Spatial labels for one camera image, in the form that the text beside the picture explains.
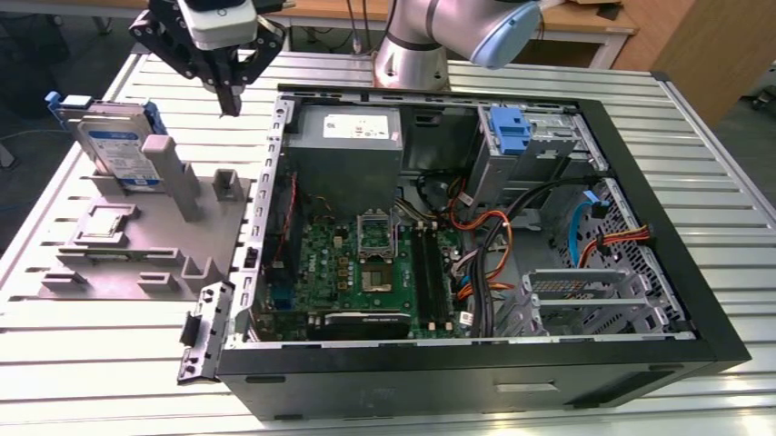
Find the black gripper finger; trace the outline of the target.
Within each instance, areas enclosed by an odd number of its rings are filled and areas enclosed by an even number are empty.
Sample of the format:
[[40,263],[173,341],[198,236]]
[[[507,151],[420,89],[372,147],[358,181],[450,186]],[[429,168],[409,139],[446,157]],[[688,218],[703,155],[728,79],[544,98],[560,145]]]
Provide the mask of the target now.
[[242,110],[242,93],[270,67],[283,49],[286,28],[277,22],[257,19],[257,37],[230,49],[230,103],[227,114],[238,116]]
[[198,78],[203,82],[205,88],[217,95],[222,114],[229,115],[231,47],[201,49],[194,43],[189,25],[151,23],[147,9],[139,14],[129,32],[185,78]]

